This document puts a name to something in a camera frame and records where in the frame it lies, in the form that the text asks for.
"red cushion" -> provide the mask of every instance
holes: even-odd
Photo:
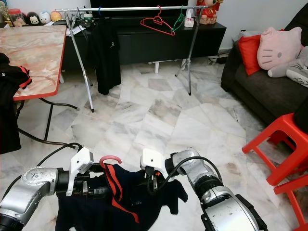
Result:
[[[261,35],[255,35],[249,37],[241,37],[239,41],[240,51],[248,75],[252,75],[256,71],[261,70],[257,60],[260,38]]]

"gray plush toy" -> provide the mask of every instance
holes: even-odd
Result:
[[[268,75],[269,77],[287,76],[308,88],[308,46],[302,49],[297,59],[271,68]]]

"white tile floor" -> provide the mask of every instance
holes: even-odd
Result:
[[[242,147],[254,138],[264,125],[246,108],[244,103],[220,87],[223,65],[212,64],[206,58],[193,60],[192,96],[187,93],[186,72],[174,73],[179,63],[160,64],[158,75],[153,66],[136,64],[122,66],[122,84],[109,95],[97,92],[95,76],[91,88],[95,113],[89,102],[81,72],[64,73],[65,83],[59,93],[48,100],[71,103],[76,111],[54,107],[49,132],[50,141],[79,142],[94,154],[95,161],[103,155],[117,155],[123,167],[139,170],[142,149],[151,148],[168,156],[186,147],[194,147],[219,168],[224,184],[240,193],[267,223],[270,231],[291,231],[298,226],[290,202],[285,195],[275,195],[266,177],[269,168],[254,153],[242,153]],[[20,128],[43,137],[49,106],[39,100],[25,104],[18,119]],[[22,149],[0,155],[1,190],[24,170],[35,166],[43,157],[56,149],[20,135]],[[288,155],[286,149],[262,145],[276,163]],[[75,154],[65,149],[46,161],[44,166],[68,169]],[[179,214],[170,215],[163,207],[155,230],[204,230],[200,220],[201,209],[185,177],[180,177],[189,195],[187,203],[179,201]],[[296,196],[307,217],[307,191]],[[58,205],[56,196],[44,198],[24,230],[54,230]]]

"dark gray sofa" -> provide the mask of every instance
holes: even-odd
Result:
[[[308,3],[297,13],[285,30],[297,26],[302,28],[302,45],[307,46]],[[221,80],[221,87],[225,91],[233,91],[267,124],[281,115],[295,112],[308,98],[308,88],[287,77],[270,78],[265,70],[248,76],[238,41],[231,49]]]

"television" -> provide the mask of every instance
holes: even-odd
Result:
[[[151,7],[151,6],[187,6],[188,0],[90,0],[92,8],[113,7]],[[103,17],[153,17],[159,11],[104,11]],[[179,16],[180,10],[162,10],[160,16]],[[93,12],[93,17],[100,17]]]

